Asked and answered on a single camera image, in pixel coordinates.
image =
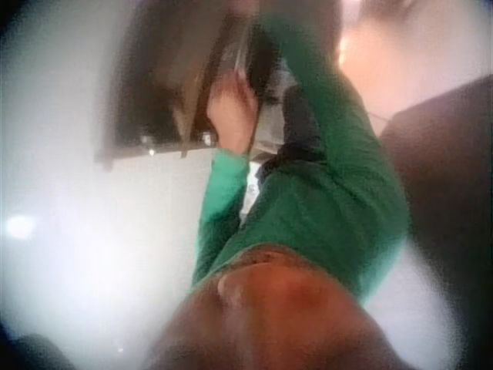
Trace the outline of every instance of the person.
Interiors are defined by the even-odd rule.
[[[404,191],[361,100],[307,32],[273,14],[256,22],[298,83],[283,101],[286,144],[240,224],[258,102],[234,72],[213,86],[219,149],[193,288],[147,368],[408,368],[362,308],[405,239]]]

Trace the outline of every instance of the green sweater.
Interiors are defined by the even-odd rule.
[[[406,236],[404,191],[361,100],[313,39],[269,15],[260,27],[279,46],[320,126],[323,158],[277,168],[245,222],[246,157],[218,150],[200,217],[193,285],[258,244],[282,244],[322,267],[363,301],[390,269]]]

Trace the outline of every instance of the white wall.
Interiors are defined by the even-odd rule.
[[[2,48],[2,317],[82,368],[136,368],[185,295],[209,174],[210,150],[94,162],[135,3],[32,3]]]

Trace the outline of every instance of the light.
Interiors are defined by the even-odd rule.
[[[345,61],[346,61],[346,54],[341,53],[339,55],[339,66],[342,66]]]
[[[36,227],[36,221],[29,216],[14,216],[7,220],[5,231],[13,239],[27,240],[32,236]]]

